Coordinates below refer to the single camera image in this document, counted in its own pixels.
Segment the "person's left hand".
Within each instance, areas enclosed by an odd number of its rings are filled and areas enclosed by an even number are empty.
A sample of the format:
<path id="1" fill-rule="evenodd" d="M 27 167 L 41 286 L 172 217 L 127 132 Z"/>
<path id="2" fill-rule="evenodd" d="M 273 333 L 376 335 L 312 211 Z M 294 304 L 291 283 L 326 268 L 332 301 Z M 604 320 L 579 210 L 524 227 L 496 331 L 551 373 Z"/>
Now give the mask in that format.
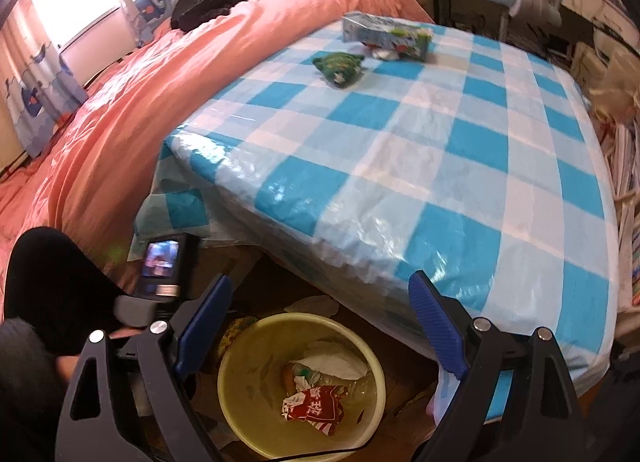
<path id="1" fill-rule="evenodd" d="M 120 329 L 116 332 L 110 334 L 110 338 L 113 341 L 119 341 L 125 337 L 131 337 L 134 335 L 138 335 L 141 333 L 141 330 L 138 329 L 130 329 L 130 327 L 125 327 L 125 329 Z M 58 370 L 58 375 L 61 376 L 62 380 L 68 384 L 70 379 L 73 376 L 73 373 L 78 364 L 79 357 L 78 356 L 61 356 L 55 359 L 56 370 Z"/>

